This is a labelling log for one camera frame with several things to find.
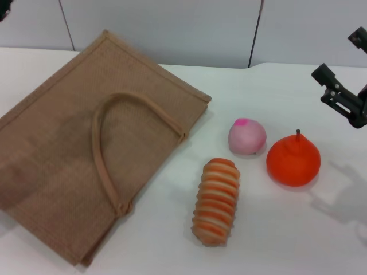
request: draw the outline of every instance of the bag handle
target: bag handle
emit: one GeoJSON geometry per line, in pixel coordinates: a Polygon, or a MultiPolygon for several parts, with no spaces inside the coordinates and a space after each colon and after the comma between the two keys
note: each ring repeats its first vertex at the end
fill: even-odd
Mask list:
{"type": "Polygon", "coordinates": [[[93,121],[92,121],[92,152],[94,162],[104,186],[104,189],[107,193],[110,202],[114,206],[117,216],[122,217],[129,213],[132,210],[132,202],[129,202],[128,205],[124,205],[121,201],[119,193],[111,180],[111,177],[106,168],[106,164],[103,159],[102,150],[101,150],[101,132],[102,132],[102,124],[104,117],[111,106],[113,106],[118,101],[125,100],[134,100],[142,105],[145,105],[150,110],[152,110],[160,119],[162,119],[169,127],[172,128],[179,136],[180,139],[178,143],[180,144],[184,139],[187,138],[188,133],[184,131],[184,129],[180,126],[180,124],[175,121],[170,115],[168,115],[160,106],[158,106],[155,102],[148,99],[145,96],[124,92],[124,93],[116,93],[113,95],[107,96],[97,107],[97,110],[94,113],[93,121]]]}

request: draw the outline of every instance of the plastic toy food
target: plastic toy food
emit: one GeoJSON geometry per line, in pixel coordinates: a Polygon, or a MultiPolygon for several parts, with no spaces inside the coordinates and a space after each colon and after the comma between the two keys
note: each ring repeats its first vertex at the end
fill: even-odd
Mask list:
{"type": "Polygon", "coordinates": [[[235,217],[240,172],[226,159],[204,166],[194,211],[193,234],[207,246],[227,242],[235,217]]]}
{"type": "Polygon", "coordinates": [[[228,135],[229,149],[235,154],[254,154],[265,145],[265,142],[264,127],[251,119],[237,119],[228,135]]]}
{"type": "Polygon", "coordinates": [[[311,182],[318,174],[321,157],[316,146],[300,134],[285,137],[269,150],[268,173],[279,183],[299,187],[311,182]]]}

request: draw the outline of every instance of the white table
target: white table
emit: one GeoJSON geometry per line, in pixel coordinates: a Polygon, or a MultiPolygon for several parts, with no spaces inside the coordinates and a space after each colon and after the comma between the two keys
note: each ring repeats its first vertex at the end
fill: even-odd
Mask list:
{"type": "MultiPolygon", "coordinates": [[[[76,54],[0,49],[0,115],[76,54]]],[[[71,266],[0,213],[0,274],[365,274],[367,127],[352,128],[320,102],[323,88],[310,76],[316,66],[163,67],[213,101],[143,191],[135,213],[119,222],[88,269],[71,266]],[[229,152],[227,133],[238,117],[264,125],[264,154],[229,152]],[[298,128],[319,148],[322,167],[314,186],[286,190],[268,177],[266,153],[298,128]],[[202,167],[213,157],[232,159],[242,174],[225,248],[204,247],[190,231],[202,167]]],[[[332,70],[351,91],[367,83],[367,69],[332,70]]]]}

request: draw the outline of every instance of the burlap tote bag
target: burlap tote bag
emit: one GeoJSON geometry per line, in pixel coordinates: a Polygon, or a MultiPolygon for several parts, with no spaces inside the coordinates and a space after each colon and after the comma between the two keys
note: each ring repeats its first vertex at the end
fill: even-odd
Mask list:
{"type": "Polygon", "coordinates": [[[1,209],[89,265],[209,101],[105,31],[0,119],[1,209]]]}

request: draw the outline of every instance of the toy bread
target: toy bread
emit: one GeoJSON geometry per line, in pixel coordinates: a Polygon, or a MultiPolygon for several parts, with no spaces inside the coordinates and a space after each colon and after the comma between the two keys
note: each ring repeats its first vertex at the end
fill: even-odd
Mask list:
{"type": "Polygon", "coordinates": [[[226,159],[212,159],[204,166],[196,209],[193,234],[207,246],[227,242],[235,218],[240,172],[226,159]]]}
{"type": "Polygon", "coordinates": [[[0,208],[89,265],[209,101],[105,31],[0,119],[0,208]]]}

